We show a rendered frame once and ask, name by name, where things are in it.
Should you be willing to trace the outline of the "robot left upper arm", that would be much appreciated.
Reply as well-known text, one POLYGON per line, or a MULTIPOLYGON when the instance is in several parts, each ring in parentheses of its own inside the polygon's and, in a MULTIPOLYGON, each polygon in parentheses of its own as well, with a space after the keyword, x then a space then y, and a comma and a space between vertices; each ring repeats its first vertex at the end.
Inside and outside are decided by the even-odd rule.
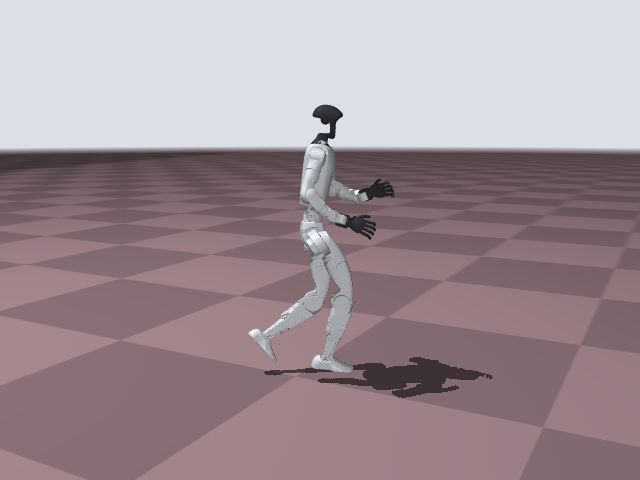
POLYGON ((341 183, 335 180, 335 174, 336 172, 333 175, 333 179, 332 179, 329 194, 328 194, 331 197, 338 195, 339 189, 342 187, 341 183))

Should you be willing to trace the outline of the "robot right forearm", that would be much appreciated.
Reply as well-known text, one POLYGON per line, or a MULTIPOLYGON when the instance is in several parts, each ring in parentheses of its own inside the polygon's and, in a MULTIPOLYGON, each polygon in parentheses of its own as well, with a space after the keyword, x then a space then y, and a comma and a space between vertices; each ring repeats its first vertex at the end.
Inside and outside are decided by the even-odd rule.
POLYGON ((312 211, 318 213, 327 223, 339 223, 346 225, 347 216, 338 213, 336 210, 332 210, 325 201, 320 197, 314 189, 309 189, 306 192, 306 198, 312 205, 312 211))

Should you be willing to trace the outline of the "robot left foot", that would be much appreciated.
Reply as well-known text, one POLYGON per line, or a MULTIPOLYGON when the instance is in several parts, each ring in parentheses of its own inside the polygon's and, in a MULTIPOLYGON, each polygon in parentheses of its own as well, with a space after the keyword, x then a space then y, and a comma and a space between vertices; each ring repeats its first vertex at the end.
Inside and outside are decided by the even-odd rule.
POLYGON ((253 329, 250 332, 248 332, 248 334, 260 345, 260 347, 266 352, 266 354, 274 361, 276 362, 277 359, 273 353, 272 347, 271 347, 271 342, 270 339, 266 340, 262 334, 264 332, 262 332, 260 329, 253 329))

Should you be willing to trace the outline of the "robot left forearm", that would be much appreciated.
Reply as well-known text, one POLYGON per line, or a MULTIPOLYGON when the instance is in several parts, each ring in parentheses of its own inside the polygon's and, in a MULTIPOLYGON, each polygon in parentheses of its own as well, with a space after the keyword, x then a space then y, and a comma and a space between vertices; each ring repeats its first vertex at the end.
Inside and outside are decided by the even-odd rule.
POLYGON ((339 198, 343 200, 349 200, 354 203, 364 202, 368 200, 368 197, 365 192, 358 193, 360 190, 350 189, 349 187, 343 185, 339 189, 339 198))

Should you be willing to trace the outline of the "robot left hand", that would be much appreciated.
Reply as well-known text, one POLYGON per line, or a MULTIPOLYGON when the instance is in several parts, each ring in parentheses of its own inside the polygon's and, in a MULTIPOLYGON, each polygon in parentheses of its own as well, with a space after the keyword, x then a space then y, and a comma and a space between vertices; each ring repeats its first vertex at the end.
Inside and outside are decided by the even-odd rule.
POLYGON ((373 197, 381 198, 381 197, 384 197, 384 196, 392 196, 392 198, 393 198, 394 197, 394 194, 393 194, 394 190, 392 189, 393 186, 389 185, 390 182, 389 181, 385 181, 383 183, 379 183, 380 181, 381 181, 381 179, 378 178, 375 181, 374 185, 371 185, 370 188, 362 189, 358 193, 360 194, 360 193, 365 192, 367 197, 368 197, 368 200, 372 200, 373 197), (383 185, 386 185, 386 186, 383 186, 383 185), (386 188, 390 188, 390 189, 386 189, 386 188), (385 193, 385 192, 392 192, 392 193, 385 193))

